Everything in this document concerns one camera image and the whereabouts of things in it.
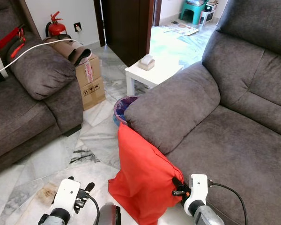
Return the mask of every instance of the sofa backrest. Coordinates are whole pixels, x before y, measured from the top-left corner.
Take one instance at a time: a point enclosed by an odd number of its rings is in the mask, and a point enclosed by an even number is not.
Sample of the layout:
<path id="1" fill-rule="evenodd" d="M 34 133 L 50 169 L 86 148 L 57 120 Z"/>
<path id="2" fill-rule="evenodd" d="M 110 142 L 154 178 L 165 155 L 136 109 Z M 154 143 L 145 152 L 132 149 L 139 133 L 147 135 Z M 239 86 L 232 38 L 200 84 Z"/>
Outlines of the sofa backrest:
<path id="1" fill-rule="evenodd" d="M 21 24 L 18 16 L 15 14 L 14 9 L 9 0 L 0 0 L 0 40 L 10 33 L 15 27 Z M 5 60 L 6 51 L 11 46 L 13 41 L 2 51 L 0 55 L 2 60 Z"/>
<path id="2" fill-rule="evenodd" d="M 229 0 L 202 63 L 221 105 L 281 134 L 281 0 Z"/>

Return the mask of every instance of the gray sofa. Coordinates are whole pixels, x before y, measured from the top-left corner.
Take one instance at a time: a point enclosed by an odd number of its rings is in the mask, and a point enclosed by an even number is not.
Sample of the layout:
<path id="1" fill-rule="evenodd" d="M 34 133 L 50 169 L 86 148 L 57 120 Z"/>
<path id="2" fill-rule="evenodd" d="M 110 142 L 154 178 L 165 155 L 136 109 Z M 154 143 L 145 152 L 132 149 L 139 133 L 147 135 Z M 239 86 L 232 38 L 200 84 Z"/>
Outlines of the gray sofa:
<path id="1" fill-rule="evenodd" d="M 8 0 L 0 0 L 0 40 L 21 24 Z M 42 43 L 27 32 L 17 54 Z M 19 45 L 18 37 L 0 51 L 5 63 Z M 49 46 L 25 54 L 0 82 L 0 170 L 57 136 L 74 131 L 83 120 L 75 67 Z"/>
<path id="2" fill-rule="evenodd" d="M 229 0 L 197 62 L 125 111 L 130 127 L 184 175 L 235 189 L 251 225 L 281 225 L 281 0 Z M 236 195 L 207 196 L 226 225 L 244 224 Z"/>

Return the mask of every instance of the table leg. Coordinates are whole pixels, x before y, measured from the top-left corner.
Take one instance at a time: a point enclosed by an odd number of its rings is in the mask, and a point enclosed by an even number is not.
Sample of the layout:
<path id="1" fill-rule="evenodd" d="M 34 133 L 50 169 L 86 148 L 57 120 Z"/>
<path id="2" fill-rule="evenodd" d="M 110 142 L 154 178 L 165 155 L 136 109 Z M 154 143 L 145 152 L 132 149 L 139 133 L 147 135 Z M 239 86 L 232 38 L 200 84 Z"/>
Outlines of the table leg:
<path id="1" fill-rule="evenodd" d="M 127 95 L 135 95 L 134 92 L 134 79 L 126 76 L 126 82 L 127 82 Z"/>

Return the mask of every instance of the wall outlet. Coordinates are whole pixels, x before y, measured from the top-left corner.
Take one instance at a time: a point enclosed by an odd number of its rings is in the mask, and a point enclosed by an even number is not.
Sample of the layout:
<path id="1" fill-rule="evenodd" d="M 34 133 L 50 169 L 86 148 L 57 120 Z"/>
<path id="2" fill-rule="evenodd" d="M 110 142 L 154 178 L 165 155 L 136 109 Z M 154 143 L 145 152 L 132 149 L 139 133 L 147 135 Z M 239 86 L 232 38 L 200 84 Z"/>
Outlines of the wall outlet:
<path id="1" fill-rule="evenodd" d="M 82 31 L 80 22 L 74 23 L 75 32 Z"/>

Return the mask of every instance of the white side table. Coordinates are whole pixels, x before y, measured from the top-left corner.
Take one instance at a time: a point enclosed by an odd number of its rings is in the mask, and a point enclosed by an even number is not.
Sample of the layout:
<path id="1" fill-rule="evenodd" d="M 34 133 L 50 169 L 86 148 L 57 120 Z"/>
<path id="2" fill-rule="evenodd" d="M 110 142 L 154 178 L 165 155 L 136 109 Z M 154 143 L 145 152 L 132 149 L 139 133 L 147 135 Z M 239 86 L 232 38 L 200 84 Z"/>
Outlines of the white side table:
<path id="1" fill-rule="evenodd" d="M 155 66 L 149 71 L 139 68 L 137 64 L 138 62 L 125 69 L 128 96 L 135 95 L 134 80 L 153 88 L 169 79 L 183 67 L 178 64 L 178 61 L 161 58 L 155 59 Z"/>

